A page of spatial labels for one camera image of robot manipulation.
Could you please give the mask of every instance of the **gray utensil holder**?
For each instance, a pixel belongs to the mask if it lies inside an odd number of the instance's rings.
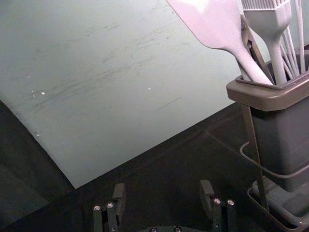
[[[309,51],[306,51],[306,67]],[[250,107],[258,153],[269,179],[288,192],[309,181],[309,71],[281,86],[244,81],[227,86],[228,97]]]

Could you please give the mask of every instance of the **brush bristles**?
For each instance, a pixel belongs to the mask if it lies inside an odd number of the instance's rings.
[[[272,10],[288,0],[241,0],[244,10]]]

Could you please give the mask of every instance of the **table surface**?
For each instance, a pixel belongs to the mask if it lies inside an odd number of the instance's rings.
[[[246,195],[255,168],[239,154],[245,142],[235,103],[3,231],[93,231],[92,206],[106,202],[117,183],[126,185],[121,231],[170,225],[210,231],[198,191],[199,180],[208,179],[216,196],[236,201],[239,231],[277,232]]]

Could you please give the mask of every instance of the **spatula handle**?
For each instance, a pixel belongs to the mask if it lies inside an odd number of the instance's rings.
[[[237,51],[232,53],[238,62],[242,65],[249,77],[254,81],[262,84],[273,85],[266,77],[260,67],[256,64],[244,46],[239,46]]]

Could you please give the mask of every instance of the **white silicone spatula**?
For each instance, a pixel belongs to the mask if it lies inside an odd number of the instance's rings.
[[[272,85],[242,43],[235,0],[167,1],[203,45],[230,52],[253,81]]]

